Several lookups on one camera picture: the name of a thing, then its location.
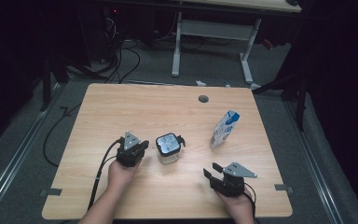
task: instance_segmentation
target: hand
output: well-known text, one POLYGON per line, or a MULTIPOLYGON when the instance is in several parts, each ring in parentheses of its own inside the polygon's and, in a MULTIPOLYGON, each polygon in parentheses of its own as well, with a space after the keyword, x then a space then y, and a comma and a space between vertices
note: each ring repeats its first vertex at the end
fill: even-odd
MULTIPOLYGON (((235 223, 254 223, 252 203, 246 196, 240 195, 238 197, 226 197, 216 190, 214 192, 225 204, 228 213, 234 219, 235 223)), ((245 188, 244 192, 252 198, 251 192, 247 188, 245 188)))
POLYGON ((122 193, 131 183, 141 161, 134 167, 125 167, 118 161, 112 161, 109 165, 108 184, 106 191, 122 193))

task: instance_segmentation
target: hole in table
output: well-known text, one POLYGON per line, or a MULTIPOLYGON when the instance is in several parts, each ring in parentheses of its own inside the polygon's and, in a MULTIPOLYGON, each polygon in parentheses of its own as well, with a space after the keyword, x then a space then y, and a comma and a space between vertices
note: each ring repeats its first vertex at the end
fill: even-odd
POLYGON ((199 101, 201 103, 207 103, 209 101, 209 98, 206 95, 201 95, 201 96, 199 96, 199 101))

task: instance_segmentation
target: dark background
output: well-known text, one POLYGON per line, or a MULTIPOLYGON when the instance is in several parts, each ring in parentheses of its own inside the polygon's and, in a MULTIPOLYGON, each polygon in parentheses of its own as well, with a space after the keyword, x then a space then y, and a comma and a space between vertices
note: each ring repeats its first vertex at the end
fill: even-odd
MULTIPOLYGON (((328 20, 301 25, 265 18, 256 43, 267 39, 273 45, 293 44, 277 79, 293 73, 306 77, 325 136, 358 195, 358 1, 301 1, 300 5, 302 15, 328 20)), ((125 16, 116 16, 126 18, 118 24, 122 34, 151 46, 154 30, 169 31, 175 13, 118 8, 125 16)), ((0 134, 33 97, 34 85, 43 74, 43 61, 51 52, 66 54, 85 65, 105 58, 100 11, 99 6, 87 4, 0 1, 0 134)))

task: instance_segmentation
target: metal bracket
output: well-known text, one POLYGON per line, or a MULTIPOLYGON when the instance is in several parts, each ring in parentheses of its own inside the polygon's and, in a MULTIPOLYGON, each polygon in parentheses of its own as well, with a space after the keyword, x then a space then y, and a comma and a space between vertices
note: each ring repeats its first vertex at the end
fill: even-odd
POLYGON ((136 137, 135 135, 133 135, 130 132, 126 132, 125 138, 124 138, 124 150, 130 149, 140 142, 141 142, 141 139, 139 139, 138 137, 136 137))
POLYGON ((246 169, 236 161, 232 162, 229 166, 223 169, 223 173, 236 176, 236 177, 251 177, 257 178, 257 174, 252 171, 246 169))

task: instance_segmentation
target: wooden table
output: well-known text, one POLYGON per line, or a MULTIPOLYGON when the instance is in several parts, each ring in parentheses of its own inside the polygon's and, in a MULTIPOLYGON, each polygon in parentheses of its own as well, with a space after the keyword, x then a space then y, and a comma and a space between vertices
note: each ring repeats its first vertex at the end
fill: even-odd
MULTIPOLYGON (((116 218, 228 217, 202 169, 223 177, 212 162, 237 161, 258 175, 245 178, 257 194, 257 217, 288 217, 292 207, 273 156, 254 96, 245 88, 91 84, 79 110, 43 209, 46 219, 77 219, 87 211, 91 189, 107 148, 124 132, 149 140, 139 172, 124 195, 116 218), (200 95, 209 98, 199 101, 200 95), (216 123, 231 109, 241 117, 226 142, 210 149, 216 123), (162 165, 155 140, 165 133, 182 135, 179 161, 162 165)), ((118 146, 112 149, 116 155, 118 146)), ((98 198, 107 184, 103 169, 98 198)))

